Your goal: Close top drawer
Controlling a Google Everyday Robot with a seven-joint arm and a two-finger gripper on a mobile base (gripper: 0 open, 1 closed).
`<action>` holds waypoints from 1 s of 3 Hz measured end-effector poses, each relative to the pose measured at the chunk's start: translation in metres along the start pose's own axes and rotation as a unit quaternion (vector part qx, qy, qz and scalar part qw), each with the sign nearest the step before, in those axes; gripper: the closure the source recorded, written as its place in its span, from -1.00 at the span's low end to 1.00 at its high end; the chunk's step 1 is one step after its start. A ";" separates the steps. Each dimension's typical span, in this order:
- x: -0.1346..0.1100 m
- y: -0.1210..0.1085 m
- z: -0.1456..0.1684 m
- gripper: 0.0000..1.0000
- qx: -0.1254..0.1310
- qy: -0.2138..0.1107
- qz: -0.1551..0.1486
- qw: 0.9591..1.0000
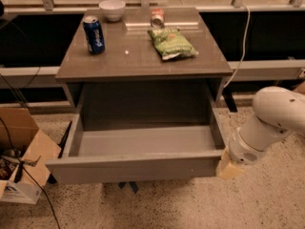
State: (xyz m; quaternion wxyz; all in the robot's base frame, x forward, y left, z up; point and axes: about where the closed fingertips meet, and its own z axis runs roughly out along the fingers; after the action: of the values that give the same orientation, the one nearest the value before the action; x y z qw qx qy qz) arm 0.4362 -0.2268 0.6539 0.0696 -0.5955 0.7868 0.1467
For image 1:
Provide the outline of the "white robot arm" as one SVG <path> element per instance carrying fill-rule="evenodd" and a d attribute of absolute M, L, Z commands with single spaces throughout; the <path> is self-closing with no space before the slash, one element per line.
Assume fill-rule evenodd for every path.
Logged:
<path fill-rule="evenodd" d="M 281 87 L 266 87 L 253 98 L 254 114 L 230 135 L 216 175 L 230 179 L 254 165 L 268 148 L 292 132 L 305 135 L 305 95 Z"/>

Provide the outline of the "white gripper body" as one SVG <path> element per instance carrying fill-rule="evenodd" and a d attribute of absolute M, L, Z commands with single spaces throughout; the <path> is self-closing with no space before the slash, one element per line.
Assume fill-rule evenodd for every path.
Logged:
<path fill-rule="evenodd" d="M 248 145 L 242 138 L 240 129 L 237 128 L 229 138 L 229 155 L 231 160 L 245 165 L 254 165 L 265 156 L 265 152 Z"/>

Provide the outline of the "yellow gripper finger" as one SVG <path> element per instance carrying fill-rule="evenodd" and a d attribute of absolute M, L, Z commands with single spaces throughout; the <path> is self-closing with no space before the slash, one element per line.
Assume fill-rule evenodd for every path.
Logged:
<path fill-rule="evenodd" d="M 215 169 L 216 176 L 222 179 L 231 179 L 243 173 L 242 167 L 231 160 L 229 149 L 225 148 Z"/>

